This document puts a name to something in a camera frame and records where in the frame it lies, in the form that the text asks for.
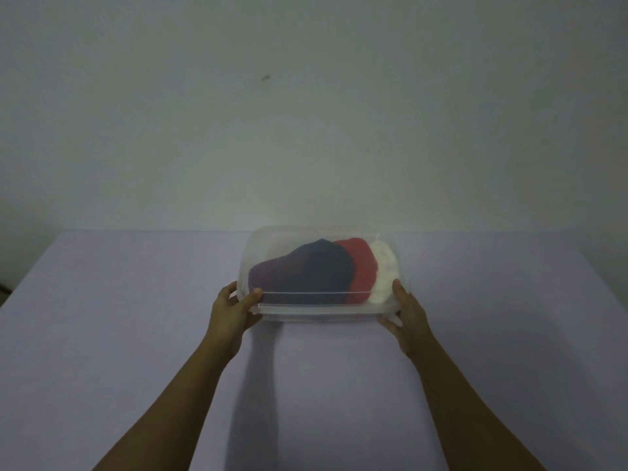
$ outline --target red fabric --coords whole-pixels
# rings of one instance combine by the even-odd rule
[[[349,251],[356,265],[356,274],[349,286],[349,292],[357,292],[357,294],[347,294],[345,304],[362,304],[371,295],[377,279],[377,261],[371,247],[362,238],[349,238],[334,241],[334,243]]]

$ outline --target person's right arm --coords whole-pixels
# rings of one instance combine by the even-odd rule
[[[419,372],[449,469],[544,470],[469,385],[432,334],[419,302],[398,279],[392,285],[403,326],[384,318],[379,322]]]

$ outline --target table surface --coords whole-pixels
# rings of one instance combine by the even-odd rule
[[[199,343],[248,233],[63,233],[0,309],[0,468],[85,470]],[[548,470],[628,462],[628,314],[550,234],[397,234],[476,391]],[[446,469],[420,380],[375,322],[262,322],[193,470]]]

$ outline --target person's left arm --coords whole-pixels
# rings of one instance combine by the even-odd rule
[[[257,289],[239,302],[236,297],[230,298],[236,286],[233,282],[221,289],[199,347],[94,471],[190,467],[218,379],[240,349],[244,331],[262,318],[249,312],[261,299],[262,291]]]

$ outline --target wall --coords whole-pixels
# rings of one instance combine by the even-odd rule
[[[0,282],[61,229],[357,222],[568,230],[628,298],[627,5],[0,0]]]

